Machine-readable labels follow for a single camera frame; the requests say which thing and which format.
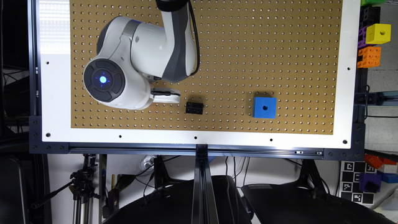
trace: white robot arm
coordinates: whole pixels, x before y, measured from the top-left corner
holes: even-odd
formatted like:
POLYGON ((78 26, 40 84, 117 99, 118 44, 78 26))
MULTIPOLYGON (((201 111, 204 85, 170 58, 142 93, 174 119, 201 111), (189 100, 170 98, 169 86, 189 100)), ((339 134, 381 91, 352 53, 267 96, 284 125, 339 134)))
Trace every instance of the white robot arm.
POLYGON ((101 31, 97 56, 83 73, 86 90, 100 103, 130 110, 153 102, 179 103, 178 90, 152 88, 150 83, 155 79, 179 82, 192 74, 197 59, 192 7, 187 0, 157 0, 157 5, 164 28, 116 17, 101 31))

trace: blue led light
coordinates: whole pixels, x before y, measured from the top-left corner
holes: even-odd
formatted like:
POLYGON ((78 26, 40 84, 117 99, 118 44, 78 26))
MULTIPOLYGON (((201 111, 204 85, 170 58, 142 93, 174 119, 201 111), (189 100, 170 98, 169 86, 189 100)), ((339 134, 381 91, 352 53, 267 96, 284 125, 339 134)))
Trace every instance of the blue led light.
POLYGON ((104 77, 104 76, 100 77, 100 78, 99 78, 99 81, 100 81, 101 83, 106 83, 106 77, 104 77))

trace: red block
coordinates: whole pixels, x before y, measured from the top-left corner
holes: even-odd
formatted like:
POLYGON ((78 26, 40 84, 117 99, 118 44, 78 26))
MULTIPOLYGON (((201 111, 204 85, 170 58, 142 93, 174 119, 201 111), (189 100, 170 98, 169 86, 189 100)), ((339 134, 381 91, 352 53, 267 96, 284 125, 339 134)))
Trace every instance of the red block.
POLYGON ((381 160, 382 163, 387 164, 387 165, 397 165, 397 162, 391 161, 389 159, 385 159, 385 158, 379 158, 381 160))
POLYGON ((383 165, 383 162, 377 156, 369 154, 365 155, 365 162, 375 169, 378 169, 383 165))

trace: yellow block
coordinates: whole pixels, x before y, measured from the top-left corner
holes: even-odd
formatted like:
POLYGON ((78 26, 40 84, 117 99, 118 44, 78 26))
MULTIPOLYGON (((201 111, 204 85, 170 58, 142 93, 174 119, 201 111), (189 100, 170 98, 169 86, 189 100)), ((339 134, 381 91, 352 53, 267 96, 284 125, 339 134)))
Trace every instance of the yellow block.
POLYGON ((373 24, 366 28, 367 44, 384 44, 391 40, 390 24, 373 24))

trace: brown pegboard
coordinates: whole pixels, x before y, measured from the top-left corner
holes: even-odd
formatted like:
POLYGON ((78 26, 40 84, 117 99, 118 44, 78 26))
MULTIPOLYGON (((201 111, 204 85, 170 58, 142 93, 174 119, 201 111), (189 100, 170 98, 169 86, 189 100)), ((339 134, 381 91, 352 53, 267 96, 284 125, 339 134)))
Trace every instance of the brown pegboard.
POLYGON ((180 104, 140 111, 99 104, 84 66, 116 16, 162 26, 153 0, 70 1, 73 128, 333 134, 341 1, 193 1, 200 71, 180 83, 180 104), (276 119, 251 116, 255 96, 277 98, 276 119), (187 101, 204 114, 185 114, 187 101))

